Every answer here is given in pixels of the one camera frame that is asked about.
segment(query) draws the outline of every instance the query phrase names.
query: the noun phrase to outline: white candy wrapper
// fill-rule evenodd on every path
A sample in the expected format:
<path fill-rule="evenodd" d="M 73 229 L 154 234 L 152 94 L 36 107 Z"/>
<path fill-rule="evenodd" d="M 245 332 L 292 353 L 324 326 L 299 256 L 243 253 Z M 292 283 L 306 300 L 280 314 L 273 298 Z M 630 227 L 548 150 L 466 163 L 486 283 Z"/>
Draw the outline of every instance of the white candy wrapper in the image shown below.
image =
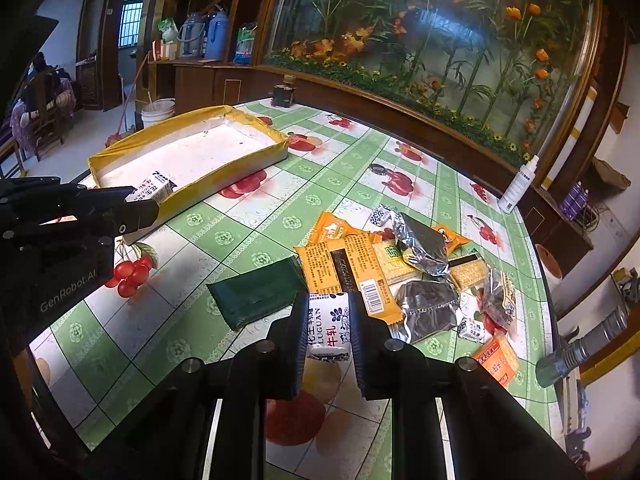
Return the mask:
<path fill-rule="evenodd" d="M 310 294 L 306 340 L 308 357 L 348 361 L 351 356 L 348 294 Z"/>

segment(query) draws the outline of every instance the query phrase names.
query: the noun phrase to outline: green snack package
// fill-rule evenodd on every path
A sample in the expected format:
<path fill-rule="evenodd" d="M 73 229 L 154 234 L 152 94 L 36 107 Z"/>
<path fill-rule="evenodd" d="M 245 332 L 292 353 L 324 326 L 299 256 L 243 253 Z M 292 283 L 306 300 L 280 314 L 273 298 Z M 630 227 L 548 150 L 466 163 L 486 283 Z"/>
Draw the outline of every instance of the green snack package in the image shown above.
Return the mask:
<path fill-rule="evenodd" d="M 207 288 L 232 330 L 240 330 L 293 304 L 298 292 L 307 292 L 295 256 L 221 282 L 207 283 Z"/>

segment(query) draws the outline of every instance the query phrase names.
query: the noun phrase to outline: table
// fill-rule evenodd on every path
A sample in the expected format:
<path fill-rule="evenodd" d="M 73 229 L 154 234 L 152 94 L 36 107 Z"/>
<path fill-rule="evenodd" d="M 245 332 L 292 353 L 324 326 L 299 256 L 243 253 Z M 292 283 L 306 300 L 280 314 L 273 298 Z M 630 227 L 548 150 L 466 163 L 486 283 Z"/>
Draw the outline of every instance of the table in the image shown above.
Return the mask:
<path fill-rule="evenodd" d="M 49 364 L 50 390 L 88 447 L 93 449 L 181 360 L 231 357 L 266 336 L 271 321 L 289 312 L 235 333 L 205 283 L 288 257 L 293 246 L 306 242 L 324 210 L 355 228 L 378 230 L 368 219 L 379 203 L 427 225 L 445 223 L 472 240 L 458 254 L 477 250 L 510 275 L 517 289 L 514 350 L 520 370 L 508 391 L 561 441 L 556 393 L 540 387 L 534 373 L 537 360 L 552 350 L 552 330 L 543 277 L 518 211 L 502 214 L 496 197 L 478 184 L 363 124 L 301 105 L 274 108 L 270 100 L 238 108 L 272 118 L 275 128 L 292 136 L 286 160 L 265 170 L 259 189 L 226 193 L 234 198 L 213 195 L 146 237 L 161 267 L 135 297 L 126 301 L 102 287 L 31 345 L 35 357 Z M 372 164 L 379 167 L 371 171 Z M 90 177 L 85 183 L 93 185 Z M 428 357 L 447 361 L 478 346 L 455 330 L 417 344 Z M 268 478 L 390 477 L 390 405 L 363 400 L 353 363 L 341 369 L 340 389 L 326 405 L 328 415 L 316 439 L 295 447 L 267 444 Z M 447 444 L 441 405 L 439 411 Z M 445 449 L 452 478 L 449 446 Z"/>

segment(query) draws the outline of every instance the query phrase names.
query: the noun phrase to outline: glass panel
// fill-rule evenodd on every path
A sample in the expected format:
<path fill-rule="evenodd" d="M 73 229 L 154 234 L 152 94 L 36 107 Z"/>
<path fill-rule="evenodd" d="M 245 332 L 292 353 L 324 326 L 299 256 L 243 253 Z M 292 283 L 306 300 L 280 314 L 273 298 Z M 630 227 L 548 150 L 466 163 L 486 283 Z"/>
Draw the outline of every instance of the glass panel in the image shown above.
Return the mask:
<path fill-rule="evenodd" d="M 592 0 L 280 0 L 266 63 L 373 92 L 519 166 L 574 80 Z"/>

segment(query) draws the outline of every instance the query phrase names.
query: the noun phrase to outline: bolt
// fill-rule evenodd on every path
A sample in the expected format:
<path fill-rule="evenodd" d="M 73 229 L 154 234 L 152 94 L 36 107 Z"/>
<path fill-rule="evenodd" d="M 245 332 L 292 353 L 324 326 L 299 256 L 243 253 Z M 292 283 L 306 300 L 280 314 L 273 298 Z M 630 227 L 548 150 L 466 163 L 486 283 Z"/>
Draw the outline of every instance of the bolt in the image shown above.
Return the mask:
<path fill-rule="evenodd" d="M 397 352 L 398 350 L 402 350 L 404 348 L 404 342 L 399 339 L 387 339 L 385 341 L 385 348 L 390 352 Z"/>
<path fill-rule="evenodd" d="M 473 372 L 476 368 L 478 368 L 478 361 L 476 361 L 472 357 L 461 357 L 457 360 L 457 363 L 458 366 L 465 372 Z"/>
<path fill-rule="evenodd" d="M 255 349 L 260 354 L 270 354 L 276 349 L 276 343 L 270 339 L 260 339 L 260 341 L 255 344 Z"/>
<path fill-rule="evenodd" d="M 196 359 L 195 357 L 185 359 L 184 361 L 182 361 L 180 368 L 182 368 L 183 372 L 193 374 L 194 372 L 200 370 L 200 359 Z"/>

